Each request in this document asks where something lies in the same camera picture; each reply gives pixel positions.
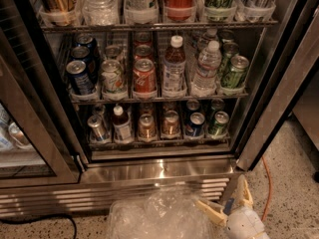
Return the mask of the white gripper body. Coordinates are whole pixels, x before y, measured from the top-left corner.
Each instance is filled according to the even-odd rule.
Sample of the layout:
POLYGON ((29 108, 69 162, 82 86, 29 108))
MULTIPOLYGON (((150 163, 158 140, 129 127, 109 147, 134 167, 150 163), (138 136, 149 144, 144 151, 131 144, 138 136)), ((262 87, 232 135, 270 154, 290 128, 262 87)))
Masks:
POLYGON ((226 235, 229 239, 266 239, 263 222, 249 207, 239 207, 228 216, 226 235))

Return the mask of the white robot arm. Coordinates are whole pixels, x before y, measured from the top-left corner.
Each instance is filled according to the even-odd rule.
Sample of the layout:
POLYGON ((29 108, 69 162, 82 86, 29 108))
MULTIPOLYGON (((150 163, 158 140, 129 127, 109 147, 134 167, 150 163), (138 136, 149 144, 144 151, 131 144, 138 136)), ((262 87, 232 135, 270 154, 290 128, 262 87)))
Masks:
POLYGON ((217 203, 198 199, 194 204, 213 224, 225 229, 228 239, 270 239, 263 222, 253 209, 253 198, 244 175, 238 178, 235 202, 237 206, 229 215, 217 203))

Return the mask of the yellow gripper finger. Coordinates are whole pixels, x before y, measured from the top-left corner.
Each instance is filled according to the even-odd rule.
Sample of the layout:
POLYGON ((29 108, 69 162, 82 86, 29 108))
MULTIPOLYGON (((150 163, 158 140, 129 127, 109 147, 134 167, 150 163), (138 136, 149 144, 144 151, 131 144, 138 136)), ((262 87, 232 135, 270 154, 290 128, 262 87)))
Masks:
POLYGON ((236 195, 235 195, 236 207, 253 207, 253 198, 248 187, 248 182, 244 175, 240 175, 237 181, 236 195))
POLYGON ((223 212, 223 207, 220 204, 199 199, 195 201, 195 206, 201 210, 213 224, 221 227, 226 226, 227 215, 223 212))

